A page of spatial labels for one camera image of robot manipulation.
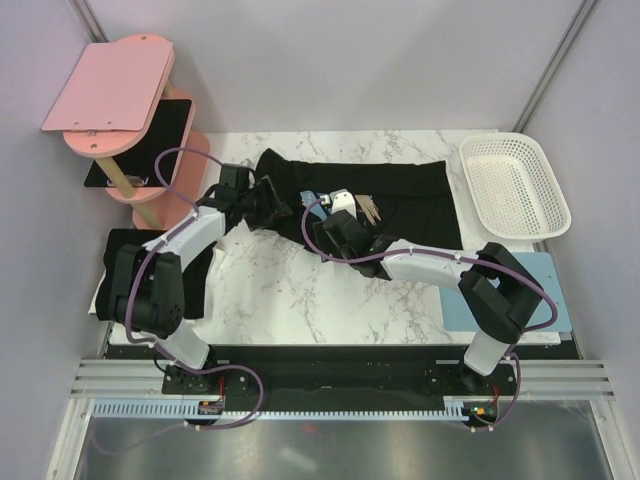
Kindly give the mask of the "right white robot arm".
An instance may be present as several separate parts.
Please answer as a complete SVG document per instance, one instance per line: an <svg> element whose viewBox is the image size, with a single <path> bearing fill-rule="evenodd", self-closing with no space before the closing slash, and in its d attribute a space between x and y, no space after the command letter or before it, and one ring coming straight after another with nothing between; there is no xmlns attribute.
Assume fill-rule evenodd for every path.
<svg viewBox="0 0 640 480"><path fill-rule="evenodd" d="M318 227L344 263L368 278L424 283L448 289L464 300L478 331L467 347L458 381L467 392L483 392L494 381L498 363L527 330L536 309L557 307L537 280L504 246L455 251L427 248L389 235L374 235L346 210Z"/></svg>

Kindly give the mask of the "black graphic t shirt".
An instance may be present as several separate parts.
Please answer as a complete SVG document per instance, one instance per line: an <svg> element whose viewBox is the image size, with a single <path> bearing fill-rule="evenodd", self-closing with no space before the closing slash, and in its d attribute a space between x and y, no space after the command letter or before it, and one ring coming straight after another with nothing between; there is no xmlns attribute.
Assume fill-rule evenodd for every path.
<svg viewBox="0 0 640 480"><path fill-rule="evenodd" d="M444 161L427 164L308 163L265 150L256 174L268 176L292 214L271 229L303 245L302 194L349 191L358 220L375 235L390 235L427 247L463 247L454 198Z"/></svg>

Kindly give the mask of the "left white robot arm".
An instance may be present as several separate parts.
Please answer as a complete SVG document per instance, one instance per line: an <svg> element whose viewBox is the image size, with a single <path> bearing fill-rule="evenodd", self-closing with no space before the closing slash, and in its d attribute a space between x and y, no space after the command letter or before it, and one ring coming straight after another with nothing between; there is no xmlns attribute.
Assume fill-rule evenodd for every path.
<svg viewBox="0 0 640 480"><path fill-rule="evenodd" d="M208 393L219 382L218 367L207 361L209 345L184 319L183 273L205 250L241 222L253 230L266 229L292 215L271 179L253 179L252 170L224 164L217 184L195 203L182 221L141 245L124 245L110 276L107 318L142 335L141 342L160 348L185 368L185 382Z"/></svg>

